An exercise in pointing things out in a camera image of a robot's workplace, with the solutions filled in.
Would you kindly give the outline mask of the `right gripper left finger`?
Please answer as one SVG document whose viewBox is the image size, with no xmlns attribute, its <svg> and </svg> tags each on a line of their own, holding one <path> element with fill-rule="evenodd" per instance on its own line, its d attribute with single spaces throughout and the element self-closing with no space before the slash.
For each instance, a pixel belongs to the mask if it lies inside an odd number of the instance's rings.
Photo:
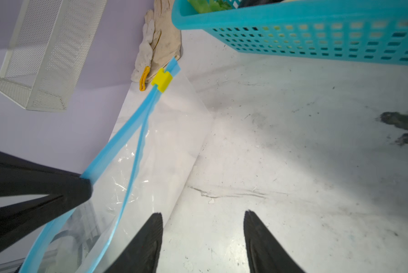
<svg viewBox="0 0 408 273">
<path fill-rule="evenodd" d="M 107 273 L 155 273 L 163 242 L 163 216 L 152 214 Z"/>
</svg>

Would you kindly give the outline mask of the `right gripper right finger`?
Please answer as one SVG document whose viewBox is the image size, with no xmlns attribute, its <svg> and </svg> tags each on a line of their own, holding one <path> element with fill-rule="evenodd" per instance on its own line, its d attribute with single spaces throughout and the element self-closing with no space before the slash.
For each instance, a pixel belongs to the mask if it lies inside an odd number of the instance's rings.
<svg viewBox="0 0 408 273">
<path fill-rule="evenodd" d="M 304 273 L 255 212 L 245 211 L 243 228 L 250 272 Z"/>
</svg>

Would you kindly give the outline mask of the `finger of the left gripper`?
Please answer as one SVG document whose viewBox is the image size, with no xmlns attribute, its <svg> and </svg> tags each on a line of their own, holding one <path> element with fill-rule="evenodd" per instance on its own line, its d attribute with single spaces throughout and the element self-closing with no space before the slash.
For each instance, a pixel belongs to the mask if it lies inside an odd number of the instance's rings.
<svg viewBox="0 0 408 273">
<path fill-rule="evenodd" d="M 92 195 L 89 179 L 0 152 L 0 253 Z"/>
</svg>

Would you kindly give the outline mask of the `clear zip top bag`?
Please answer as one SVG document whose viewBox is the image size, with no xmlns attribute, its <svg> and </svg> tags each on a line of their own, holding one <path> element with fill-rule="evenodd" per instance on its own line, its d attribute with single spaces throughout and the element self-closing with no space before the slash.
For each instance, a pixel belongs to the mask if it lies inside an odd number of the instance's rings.
<svg viewBox="0 0 408 273">
<path fill-rule="evenodd" d="M 22 273 L 102 273 L 146 221 L 167 221 L 212 117 L 176 60 L 159 70 L 133 115 L 83 172 L 91 198 L 48 223 Z"/>
</svg>

